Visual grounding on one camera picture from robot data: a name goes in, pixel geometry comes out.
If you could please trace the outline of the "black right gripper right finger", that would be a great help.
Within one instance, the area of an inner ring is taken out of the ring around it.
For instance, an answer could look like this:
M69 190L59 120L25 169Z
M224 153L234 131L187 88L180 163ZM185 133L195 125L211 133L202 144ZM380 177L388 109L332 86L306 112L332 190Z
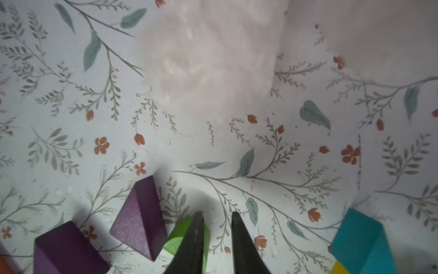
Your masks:
M270 274L238 212L232 213L231 227L235 274Z

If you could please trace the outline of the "purple triangle block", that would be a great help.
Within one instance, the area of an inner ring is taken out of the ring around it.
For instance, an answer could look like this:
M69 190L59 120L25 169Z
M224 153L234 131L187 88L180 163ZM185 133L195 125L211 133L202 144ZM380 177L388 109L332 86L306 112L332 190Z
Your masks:
M168 235L154 177L134 184L109 233L149 260L157 259Z
M109 264L72 221L35 239L35 274L106 274L109 270Z

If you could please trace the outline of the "teal triangle block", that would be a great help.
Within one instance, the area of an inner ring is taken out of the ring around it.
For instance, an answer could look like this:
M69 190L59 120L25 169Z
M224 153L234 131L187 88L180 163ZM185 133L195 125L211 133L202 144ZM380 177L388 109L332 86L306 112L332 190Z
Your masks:
M330 246L350 274L395 274L395 260L382 223L348 209Z

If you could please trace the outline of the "small green cylinder block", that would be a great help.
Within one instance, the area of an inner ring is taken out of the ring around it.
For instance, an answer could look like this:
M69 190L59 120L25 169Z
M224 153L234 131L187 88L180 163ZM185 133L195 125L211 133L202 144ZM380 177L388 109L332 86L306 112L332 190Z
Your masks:
M204 274L211 234L204 218L180 220L172 230L164 250L173 255L167 274Z

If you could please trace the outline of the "orange long block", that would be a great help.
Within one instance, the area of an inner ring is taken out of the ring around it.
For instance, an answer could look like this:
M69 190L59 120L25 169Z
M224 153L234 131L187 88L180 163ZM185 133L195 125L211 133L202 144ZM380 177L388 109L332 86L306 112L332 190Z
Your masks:
M14 274L2 258L0 258L0 274Z

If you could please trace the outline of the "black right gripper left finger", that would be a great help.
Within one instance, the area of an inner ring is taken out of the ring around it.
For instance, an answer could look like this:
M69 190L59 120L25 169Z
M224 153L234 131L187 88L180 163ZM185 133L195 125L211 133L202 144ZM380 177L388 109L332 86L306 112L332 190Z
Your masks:
M204 217L197 211L165 274L202 274L204 262Z

